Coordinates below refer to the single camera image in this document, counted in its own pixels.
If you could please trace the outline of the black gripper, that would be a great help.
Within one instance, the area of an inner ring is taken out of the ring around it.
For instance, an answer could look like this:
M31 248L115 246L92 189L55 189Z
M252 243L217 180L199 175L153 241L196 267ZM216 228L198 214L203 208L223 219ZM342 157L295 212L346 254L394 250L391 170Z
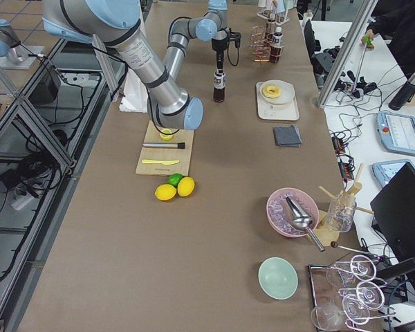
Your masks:
M212 39L212 49L216 51L216 73L223 75L224 51L228 49L231 42L239 49L241 46L241 33L229 29L220 30Z

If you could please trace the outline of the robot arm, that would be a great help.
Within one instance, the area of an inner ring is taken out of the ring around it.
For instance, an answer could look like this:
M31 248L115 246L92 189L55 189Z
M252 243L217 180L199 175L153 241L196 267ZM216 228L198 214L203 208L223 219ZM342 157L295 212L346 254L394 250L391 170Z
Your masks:
M98 36L114 48L149 92L147 111L159 127L197 129L203 103L179 87L140 29L137 1L43 1L46 32L90 44Z
M171 77L176 78L187 54L189 42L198 39L210 42L216 53L214 86L225 86L224 61L229 59L229 46L236 49L241 46L241 33L235 32L228 25L228 2L209 1L207 12L201 17L178 17L169 26L168 44L164 58Z

